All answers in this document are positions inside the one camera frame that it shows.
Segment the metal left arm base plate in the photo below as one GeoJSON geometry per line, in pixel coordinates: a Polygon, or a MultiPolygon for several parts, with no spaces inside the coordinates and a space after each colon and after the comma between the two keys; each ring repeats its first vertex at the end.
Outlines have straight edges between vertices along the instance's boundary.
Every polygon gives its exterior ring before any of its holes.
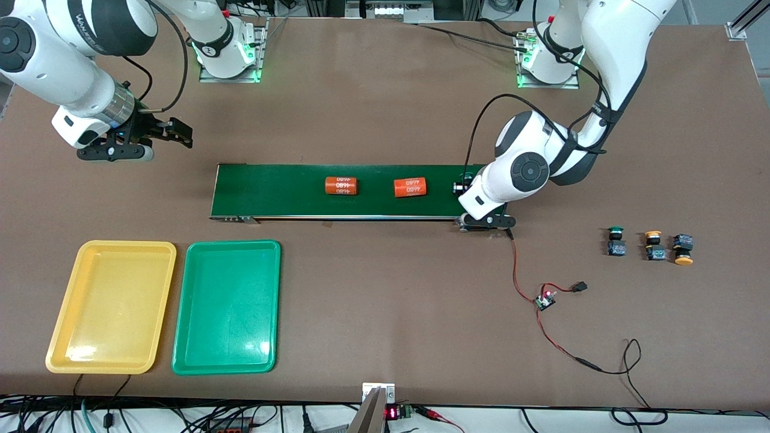
{"type": "Polygon", "coordinates": [[[545,46],[533,28],[518,32],[513,38],[514,46],[523,48],[516,54],[517,86],[519,88],[579,88],[578,67],[567,61],[556,60],[556,56],[545,46]]]}

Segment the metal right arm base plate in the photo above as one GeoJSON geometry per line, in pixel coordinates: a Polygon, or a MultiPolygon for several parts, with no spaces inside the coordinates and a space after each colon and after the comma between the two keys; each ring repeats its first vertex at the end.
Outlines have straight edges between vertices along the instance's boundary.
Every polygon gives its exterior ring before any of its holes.
{"type": "Polygon", "coordinates": [[[220,38],[191,41],[200,64],[201,83],[258,83],[266,55],[268,27],[223,17],[226,26],[220,38]]]}

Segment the white lit equipment box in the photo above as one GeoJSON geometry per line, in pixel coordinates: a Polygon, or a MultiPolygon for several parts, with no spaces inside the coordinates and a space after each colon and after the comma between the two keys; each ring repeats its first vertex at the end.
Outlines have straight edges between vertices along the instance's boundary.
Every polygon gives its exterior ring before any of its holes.
{"type": "Polygon", "coordinates": [[[432,0],[345,0],[344,17],[387,19],[405,23],[434,21],[432,0]]]}

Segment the yellow plastic tray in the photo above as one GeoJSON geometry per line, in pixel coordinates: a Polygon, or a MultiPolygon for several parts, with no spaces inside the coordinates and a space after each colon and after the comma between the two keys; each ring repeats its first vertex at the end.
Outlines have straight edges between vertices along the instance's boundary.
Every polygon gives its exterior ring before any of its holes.
{"type": "Polygon", "coordinates": [[[58,375],[142,375],[158,350],[176,247],[88,241],[76,255],[46,354],[58,375]]]}

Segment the aluminium frame profile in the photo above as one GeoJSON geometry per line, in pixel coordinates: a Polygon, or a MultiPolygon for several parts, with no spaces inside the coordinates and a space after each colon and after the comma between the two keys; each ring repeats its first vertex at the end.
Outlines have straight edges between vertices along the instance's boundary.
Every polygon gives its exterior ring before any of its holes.
{"type": "Polygon", "coordinates": [[[732,21],[725,25],[729,40],[745,40],[746,32],[770,11],[770,0],[752,0],[732,21]]]}

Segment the green plastic tray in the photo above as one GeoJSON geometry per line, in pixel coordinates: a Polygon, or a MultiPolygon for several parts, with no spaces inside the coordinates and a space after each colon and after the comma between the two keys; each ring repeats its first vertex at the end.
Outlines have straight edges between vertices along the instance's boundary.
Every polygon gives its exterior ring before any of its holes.
{"type": "Polygon", "coordinates": [[[282,248],[274,239],[189,245],[171,369],[258,375],[277,361],[282,248]]]}

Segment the silver mounting bracket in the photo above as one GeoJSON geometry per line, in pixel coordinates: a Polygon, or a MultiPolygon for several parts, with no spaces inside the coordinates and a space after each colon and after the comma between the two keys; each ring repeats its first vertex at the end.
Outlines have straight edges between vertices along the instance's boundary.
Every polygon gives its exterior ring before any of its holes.
{"type": "Polygon", "coordinates": [[[395,403],[395,384],[383,382],[364,382],[362,384],[361,401],[365,401],[370,392],[377,390],[382,390],[388,405],[393,405],[395,403]]]}

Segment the red lead with black connector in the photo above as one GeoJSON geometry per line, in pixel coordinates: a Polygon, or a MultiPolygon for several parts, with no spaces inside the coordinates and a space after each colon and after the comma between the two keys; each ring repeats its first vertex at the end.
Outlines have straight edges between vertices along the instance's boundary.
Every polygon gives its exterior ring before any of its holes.
{"type": "Polygon", "coordinates": [[[584,281],[577,282],[568,288],[560,287],[556,285],[556,283],[547,282],[541,285],[540,296],[542,296],[542,298],[550,298],[551,296],[555,296],[558,292],[580,293],[587,288],[588,285],[584,281]]]}

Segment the red clip lead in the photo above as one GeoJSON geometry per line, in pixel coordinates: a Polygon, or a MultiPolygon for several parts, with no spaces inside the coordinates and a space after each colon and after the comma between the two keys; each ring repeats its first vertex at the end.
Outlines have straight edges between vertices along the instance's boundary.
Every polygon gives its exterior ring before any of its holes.
{"type": "Polygon", "coordinates": [[[455,427],[456,429],[458,429],[460,431],[460,433],[466,433],[464,428],[460,427],[457,423],[454,423],[451,420],[446,419],[445,416],[442,416],[442,414],[439,414],[438,412],[436,412],[434,410],[431,410],[431,409],[429,409],[429,408],[427,408],[425,406],[421,406],[421,405],[413,405],[412,408],[413,408],[413,411],[415,411],[415,413],[418,414],[419,416],[426,417],[426,419],[434,421],[434,422],[439,422],[439,423],[451,425],[451,426],[455,427]]]}

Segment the green conveyor belt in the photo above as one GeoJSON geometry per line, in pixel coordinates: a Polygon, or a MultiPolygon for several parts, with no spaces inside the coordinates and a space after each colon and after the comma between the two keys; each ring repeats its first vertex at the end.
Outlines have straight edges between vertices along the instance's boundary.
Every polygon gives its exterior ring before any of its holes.
{"type": "Polygon", "coordinates": [[[453,183],[480,165],[221,164],[215,178],[213,220],[452,221],[467,211],[453,183]],[[357,178],[357,195],[328,195],[327,176],[357,178]],[[427,195],[396,198],[393,181],[427,180],[427,195]]]}

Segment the yellow push button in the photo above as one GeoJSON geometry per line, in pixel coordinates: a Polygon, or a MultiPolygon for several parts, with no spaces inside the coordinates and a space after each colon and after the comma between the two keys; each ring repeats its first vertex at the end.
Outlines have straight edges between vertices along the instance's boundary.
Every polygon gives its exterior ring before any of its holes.
{"type": "Polygon", "coordinates": [[[644,233],[647,260],[649,261],[666,261],[667,253],[665,247],[662,245],[662,233],[657,230],[647,231],[644,233]]]}
{"type": "Polygon", "coordinates": [[[674,263],[680,266],[693,264],[694,260],[691,257],[691,252],[693,251],[694,247],[695,239],[693,236],[684,233],[675,235],[672,242],[674,263]]]}

